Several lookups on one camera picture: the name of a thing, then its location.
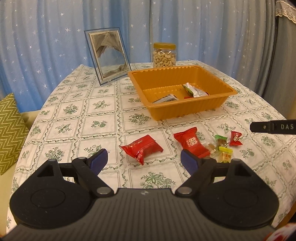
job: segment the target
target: zigzag pattern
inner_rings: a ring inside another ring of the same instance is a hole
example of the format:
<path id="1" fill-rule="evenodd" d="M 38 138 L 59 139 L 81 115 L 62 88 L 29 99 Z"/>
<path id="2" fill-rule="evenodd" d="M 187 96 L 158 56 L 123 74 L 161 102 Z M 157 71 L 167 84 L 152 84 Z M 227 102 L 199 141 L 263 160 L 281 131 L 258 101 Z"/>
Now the zigzag pattern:
<path id="1" fill-rule="evenodd" d="M 0 101 L 0 175 L 17 161 L 28 133 L 11 93 Z"/>

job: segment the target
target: red snack package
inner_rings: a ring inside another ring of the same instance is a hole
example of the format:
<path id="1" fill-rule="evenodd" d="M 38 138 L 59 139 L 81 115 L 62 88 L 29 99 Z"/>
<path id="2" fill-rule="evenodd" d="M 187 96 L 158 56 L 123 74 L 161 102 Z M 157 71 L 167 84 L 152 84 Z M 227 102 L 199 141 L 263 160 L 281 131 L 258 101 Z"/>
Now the red snack package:
<path id="1" fill-rule="evenodd" d="M 232 131 L 231 132 L 231 139 L 230 139 L 230 146 L 241 146 L 242 143 L 239 141 L 239 138 L 241 137 L 241 133 Z"/>
<path id="2" fill-rule="evenodd" d="M 187 149 L 198 158 L 210 155 L 210 151 L 205 148 L 196 136 L 197 128 L 192 127 L 186 131 L 175 133 L 174 138 L 181 143 L 183 149 Z"/>
<path id="3" fill-rule="evenodd" d="M 161 146 L 149 135 L 141 137 L 129 145 L 120 146 L 120 148 L 129 156 L 137 159 L 141 165 L 144 165 L 144 157 L 157 151 L 163 152 Z"/>

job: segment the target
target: beige couch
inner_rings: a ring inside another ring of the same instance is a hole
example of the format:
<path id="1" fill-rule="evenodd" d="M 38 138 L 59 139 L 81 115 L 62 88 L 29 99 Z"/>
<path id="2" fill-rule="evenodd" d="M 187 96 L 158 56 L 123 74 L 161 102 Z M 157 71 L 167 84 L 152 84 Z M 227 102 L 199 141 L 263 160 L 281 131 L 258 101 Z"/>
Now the beige couch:
<path id="1" fill-rule="evenodd" d="M 30 130 L 39 110 L 21 113 L 26 126 Z M 11 194 L 12 178 L 16 164 L 13 164 L 3 175 L 0 175 L 0 237 L 6 234 L 7 209 Z"/>

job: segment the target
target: table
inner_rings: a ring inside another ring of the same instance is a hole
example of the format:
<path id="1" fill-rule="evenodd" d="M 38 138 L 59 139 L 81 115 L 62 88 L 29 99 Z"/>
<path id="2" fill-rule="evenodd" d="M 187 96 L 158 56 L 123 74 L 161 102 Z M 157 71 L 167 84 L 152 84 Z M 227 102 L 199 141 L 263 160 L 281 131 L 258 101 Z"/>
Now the table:
<path id="1" fill-rule="evenodd" d="M 173 133 L 196 126 L 200 141 L 216 134 L 230 138 L 232 130 L 243 134 L 242 146 L 233 158 L 247 163 L 277 194 L 280 207 L 276 226 L 290 211 L 296 198 L 296 138 L 292 135 L 251 133 L 252 121 L 284 119 L 261 97 L 226 74 L 199 61 L 177 65 L 200 65 L 238 92 L 222 107 L 155 121 L 143 106 L 129 77 L 100 86 L 93 68 L 80 65 L 52 92 L 25 141 L 13 177 L 12 193 L 47 159 L 71 162 L 108 150 L 108 164 L 99 174 L 114 191 L 117 188 L 171 188 L 176 190 L 189 174 L 180 162 L 182 147 Z M 132 69 L 151 68 L 152 63 L 131 64 Z M 145 159 L 141 166 L 119 146 L 149 134 L 164 149 Z M 15 226 L 8 211 L 7 231 Z"/>

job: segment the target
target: lace trim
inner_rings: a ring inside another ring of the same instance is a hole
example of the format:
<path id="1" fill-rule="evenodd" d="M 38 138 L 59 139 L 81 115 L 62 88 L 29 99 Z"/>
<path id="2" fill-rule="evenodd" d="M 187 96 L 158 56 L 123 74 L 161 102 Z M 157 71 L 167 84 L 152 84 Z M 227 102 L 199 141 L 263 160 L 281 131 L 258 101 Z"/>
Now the lace trim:
<path id="1" fill-rule="evenodd" d="M 283 0 L 276 1 L 275 14 L 280 17 L 285 16 L 296 24 L 296 8 Z"/>

